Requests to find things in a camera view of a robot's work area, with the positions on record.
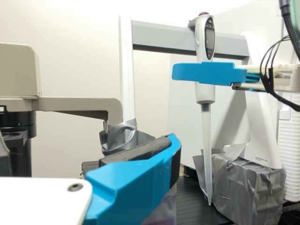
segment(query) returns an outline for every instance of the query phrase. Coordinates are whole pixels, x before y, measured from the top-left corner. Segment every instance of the metal frame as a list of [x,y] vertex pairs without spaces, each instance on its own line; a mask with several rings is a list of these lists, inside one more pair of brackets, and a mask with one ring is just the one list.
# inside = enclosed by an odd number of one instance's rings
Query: metal frame
[[[189,28],[132,21],[133,49],[196,56],[195,34]],[[215,58],[249,59],[246,38],[217,33]]]
[[[131,25],[133,45],[132,50],[196,55],[195,35],[189,28],[140,21],[132,21]],[[128,37],[125,31],[123,31],[122,34],[124,34],[123,36]],[[127,42],[125,40],[125,43],[131,43],[131,40],[128,39]],[[25,45],[8,45],[1,43],[0,46],[5,47],[6,53],[9,52],[15,56],[18,56],[17,62],[22,62],[23,58],[27,58],[26,61],[29,61],[30,59],[29,63],[32,65],[31,71],[35,70],[37,86],[39,86],[39,68],[34,51]],[[129,51],[131,51],[131,48],[126,48],[124,45],[122,46],[122,52],[124,52],[124,54],[127,54]],[[18,55],[17,49],[24,49],[24,54],[29,55],[30,57]],[[247,63],[249,59],[249,52],[245,37],[217,33],[215,57],[237,59]],[[15,63],[15,61],[16,59],[8,59],[6,63],[10,65]],[[32,80],[32,72],[27,72],[25,74],[23,73],[20,73],[18,76],[21,75],[22,79],[24,79],[24,76],[29,76],[28,81]],[[133,81],[133,75],[130,77],[127,83]],[[115,98],[42,97],[39,96],[39,93],[37,93],[36,90],[33,92],[33,95],[28,95],[28,93],[19,91],[16,93],[11,93],[10,89],[8,92],[3,91],[0,94],[0,106],[4,106],[9,112],[55,111],[103,119],[112,125],[117,125],[122,122],[122,105],[120,101]],[[125,92],[125,94],[126,99],[131,99],[131,102],[134,100],[134,97],[132,98],[134,92]],[[131,107],[130,109],[130,115],[134,115],[134,107]]]

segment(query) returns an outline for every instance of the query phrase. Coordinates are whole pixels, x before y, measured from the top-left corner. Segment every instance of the white device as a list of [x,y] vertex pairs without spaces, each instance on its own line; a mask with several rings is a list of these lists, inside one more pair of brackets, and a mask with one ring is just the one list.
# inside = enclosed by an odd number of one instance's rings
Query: white device
[[0,224],[83,223],[92,198],[86,180],[0,177]]
[[[191,20],[188,27],[194,30],[196,40],[197,62],[212,61],[216,33],[213,16],[205,13]],[[210,104],[215,102],[215,86],[195,82],[196,101],[201,104],[202,114],[202,141],[205,170],[205,184],[208,204],[211,204],[212,171],[211,171],[211,130],[210,130]]]

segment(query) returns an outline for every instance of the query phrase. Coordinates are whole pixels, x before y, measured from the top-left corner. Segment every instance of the black surface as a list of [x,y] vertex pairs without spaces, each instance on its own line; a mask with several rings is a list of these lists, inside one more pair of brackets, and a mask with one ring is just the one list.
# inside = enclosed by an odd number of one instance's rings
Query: black surface
[[199,183],[189,177],[179,177],[176,194],[177,225],[231,225],[230,220],[209,206]]
[[36,112],[1,112],[0,130],[5,132],[28,131],[28,138],[37,135]]
[[297,210],[283,213],[278,223],[278,225],[299,225],[299,224],[300,224],[300,212]]
[[28,139],[28,131],[2,131],[2,136],[10,150],[12,176],[31,177],[31,139]]
[[172,157],[170,188],[173,187],[173,185],[177,182],[179,178],[180,156],[181,147]]
[[148,159],[162,152],[171,145],[167,137],[160,137],[151,142],[139,145],[129,150],[122,150],[99,160],[99,167],[108,163]]
[[31,138],[37,135],[36,112],[0,112],[0,132],[9,148],[12,176],[31,177]]

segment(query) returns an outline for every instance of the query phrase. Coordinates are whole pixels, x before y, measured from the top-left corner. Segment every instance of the white panel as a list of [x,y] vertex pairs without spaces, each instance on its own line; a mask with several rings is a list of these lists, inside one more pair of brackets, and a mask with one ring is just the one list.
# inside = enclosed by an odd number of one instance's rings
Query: white panel
[[[292,94],[292,101],[300,104],[300,94]],[[285,199],[300,201],[300,112],[292,110],[290,120],[279,121],[279,154],[286,169]]]
[[[91,184],[79,179],[1,177],[0,183],[0,224],[80,225],[92,196]],[[81,189],[69,191],[72,185]]]
[[[178,62],[196,62],[196,57],[171,55],[171,68]],[[181,163],[192,168],[195,167],[192,156],[200,155],[203,145],[200,112],[200,106],[195,100],[194,83],[173,81],[170,78],[168,131],[174,132],[182,143]],[[217,149],[223,149],[226,144],[249,142],[243,91],[216,87],[216,101],[211,106],[211,138],[212,147]]]

